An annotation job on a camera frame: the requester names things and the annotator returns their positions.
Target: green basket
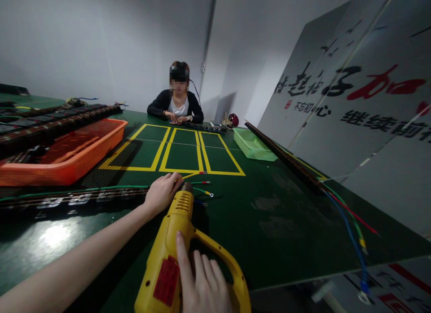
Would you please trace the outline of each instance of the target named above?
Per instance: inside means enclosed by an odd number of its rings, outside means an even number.
[[[234,128],[233,132],[233,139],[247,158],[267,161],[277,159],[277,156],[253,132],[238,128]]]

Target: black cable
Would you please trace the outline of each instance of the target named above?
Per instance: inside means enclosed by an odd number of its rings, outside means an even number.
[[[194,81],[192,81],[192,80],[190,79],[190,82],[192,82],[192,83],[193,83],[194,90],[196,91],[196,94],[198,95],[199,105],[201,105],[201,98],[200,98],[200,96],[199,96],[198,89],[196,88],[196,85],[194,84]]]

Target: white shirt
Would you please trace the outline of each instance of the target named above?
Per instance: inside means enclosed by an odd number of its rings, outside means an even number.
[[[171,97],[171,103],[167,109],[169,112],[176,114],[177,116],[187,116],[187,111],[189,110],[189,99],[186,98],[185,103],[182,107],[177,108],[174,103],[174,98]]]

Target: orange basket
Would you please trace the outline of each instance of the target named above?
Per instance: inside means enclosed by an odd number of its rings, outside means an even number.
[[[4,163],[0,185],[71,185],[122,141],[127,124],[103,119],[57,138],[39,164]]]

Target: heat gun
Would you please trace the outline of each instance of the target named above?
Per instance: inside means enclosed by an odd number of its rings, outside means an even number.
[[[144,279],[135,302],[135,312],[180,312],[180,268],[176,257],[178,230],[184,236],[187,251],[190,248],[190,240],[196,238],[226,263],[233,277],[233,285],[228,284],[228,288],[234,311],[251,312],[247,284],[236,260],[222,246],[192,225],[192,190],[190,183],[184,183],[163,218],[147,260]]]

